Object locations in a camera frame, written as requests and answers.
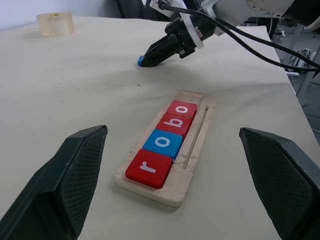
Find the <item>table surface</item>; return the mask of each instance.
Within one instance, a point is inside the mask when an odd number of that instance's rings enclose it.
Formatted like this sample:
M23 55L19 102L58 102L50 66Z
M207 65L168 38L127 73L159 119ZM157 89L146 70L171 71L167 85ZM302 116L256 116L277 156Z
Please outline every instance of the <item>table surface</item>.
M227 35L154 68L137 60L166 23L74 17L75 33L42 37L36 24L0 32L0 217L69 135L107 125L97 187L79 237L279 240L255 190L241 127L293 140L318 165L320 148L282 68ZM241 27L268 39L265 27ZM274 49L247 41L278 60ZM211 127L182 207L116 185L114 173L176 89L216 96Z

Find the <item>clear tape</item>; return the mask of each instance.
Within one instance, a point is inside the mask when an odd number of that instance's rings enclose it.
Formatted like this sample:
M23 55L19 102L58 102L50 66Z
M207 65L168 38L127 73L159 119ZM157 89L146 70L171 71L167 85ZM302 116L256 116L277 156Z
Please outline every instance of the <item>clear tape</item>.
M63 36L75 32L72 15L69 12L52 12L36 16L43 36Z

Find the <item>wooden stick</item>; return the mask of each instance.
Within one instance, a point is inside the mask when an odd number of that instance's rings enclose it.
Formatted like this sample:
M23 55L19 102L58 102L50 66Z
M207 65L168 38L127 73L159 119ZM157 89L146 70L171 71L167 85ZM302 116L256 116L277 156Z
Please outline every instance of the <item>wooden stick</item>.
M198 138L198 136L199 136L199 133L200 133L202 124L204 123L204 120L205 120L205 117L206 117L206 115L207 115L208 109L209 109L209 106L206 106L206 108L205 108L205 110L204 110L204 112L203 112L202 118L201 118L201 120L200 120L199 126L198 126L198 128L196 129L196 132L195 132L194 138L193 138L193 140L192 140L191 146L190 146L190 148L189 148L188 154L187 154L186 157L185 157L185 160L184 160L182 169L186 169L186 167L187 167L187 165L188 165L189 159L190 159L191 154L192 154L192 151L193 151L193 149L194 149L194 147L195 147L197 138Z

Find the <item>wooden board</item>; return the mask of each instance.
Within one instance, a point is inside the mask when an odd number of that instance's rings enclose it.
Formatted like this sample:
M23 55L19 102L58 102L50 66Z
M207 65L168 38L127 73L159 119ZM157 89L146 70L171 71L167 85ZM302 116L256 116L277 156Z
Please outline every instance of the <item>wooden board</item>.
M173 100L197 104L197 112L189 128L189 131L182 143L182 146L178 152L178 155L174 163L172 164L170 173L163 187L160 189L155 189L126 178L125 173L128 166L135 158L138 151L143 148L143 145L145 144L146 140L149 138L152 131L156 128L158 122L166 113L168 107L170 106ZM138 139L136 145L128 153L124 163L116 171L116 183L125 189L141 194L158 202L167 204L172 207L180 207L183 204L183 201L187 195L189 184L196 169L196 164L198 162L201 148L205 141L205 137L211 122L211 117L213 115L215 105L216 101L212 96L205 96L198 92L182 90L176 91L172 95L172 97L170 97L167 103L160 109L155 118L152 120L151 124L146 128L141 137ZM207 106L208 110L206 112L203 124L200 128L199 135L197 136L194 148L191 153L191 157L188 161L186 168L183 169L186 156L195 138L195 134L201 123L202 116Z

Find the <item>blue letter block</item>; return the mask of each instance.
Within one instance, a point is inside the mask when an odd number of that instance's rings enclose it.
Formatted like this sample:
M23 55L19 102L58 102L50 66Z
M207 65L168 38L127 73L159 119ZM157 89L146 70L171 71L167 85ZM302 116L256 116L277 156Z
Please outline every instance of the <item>blue letter block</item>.
M181 147L183 137L178 134L155 129L145 142L143 148L158 154L176 158Z

